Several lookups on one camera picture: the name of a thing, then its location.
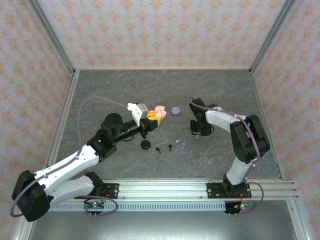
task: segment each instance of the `black cap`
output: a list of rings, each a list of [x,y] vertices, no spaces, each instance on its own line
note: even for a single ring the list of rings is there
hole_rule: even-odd
[[[151,143],[148,141],[148,140],[143,140],[142,142],[141,142],[141,148],[142,149],[149,149],[150,148],[150,146],[151,146]]]

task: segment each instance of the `wallpaper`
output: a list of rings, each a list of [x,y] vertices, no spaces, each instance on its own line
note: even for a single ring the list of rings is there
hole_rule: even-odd
[[[285,176],[298,180],[320,236],[320,1],[298,0],[254,80]]]
[[[249,69],[285,0],[40,0],[81,69]]]
[[[19,174],[43,168],[70,76],[26,0],[0,1],[0,239]]]

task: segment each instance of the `small purple object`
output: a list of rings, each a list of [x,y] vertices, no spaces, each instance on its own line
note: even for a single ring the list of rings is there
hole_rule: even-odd
[[[172,109],[171,109],[171,113],[173,115],[179,115],[180,113],[180,108],[178,108],[177,106],[174,106]]]

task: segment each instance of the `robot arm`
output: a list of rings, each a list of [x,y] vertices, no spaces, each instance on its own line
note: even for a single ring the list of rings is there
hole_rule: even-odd
[[[252,132],[259,157],[270,150],[269,140],[259,118],[256,115],[236,115],[215,104],[206,106],[200,98],[193,99],[189,106],[196,118],[190,122],[191,134],[208,136],[214,131],[213,125],[231,133],[235,159],[223,177],[222,187],[229,197],[238,196],[253,162],[258,159],[254,142],[243,122]]]
[[[104,183],[94,172],[88,172],[75,180],[67,180],[110,157],[117,150],[117,142],[138,133],[145,139],[148,132],[157,128],[162,120],[161,116],[155,116],[154,111],[149,111],[142,103],[128,103],[128,110],[131,111],[132,120],[127,122],[123,122],[117,113],[107,115],[95,136],[82,147],[78,157],[70,164],[66,165],[78,152],[34,174],[26,170],[19,175],[12,193],[13,200],[26,186],[39,179],[17,201],[17,206],[28,222],[42,217],[50,206],[68,199],[84,195],[101,196]]]

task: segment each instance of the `pink toy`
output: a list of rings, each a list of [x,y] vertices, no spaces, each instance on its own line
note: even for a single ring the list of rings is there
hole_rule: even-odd
[[[155,111],[155,115],[156,116],[161,116],[163,119],[165,118],[165,116],[167,115],[167,112],[165,111],[165,107],[164,106],[156,106],[154,108]]]

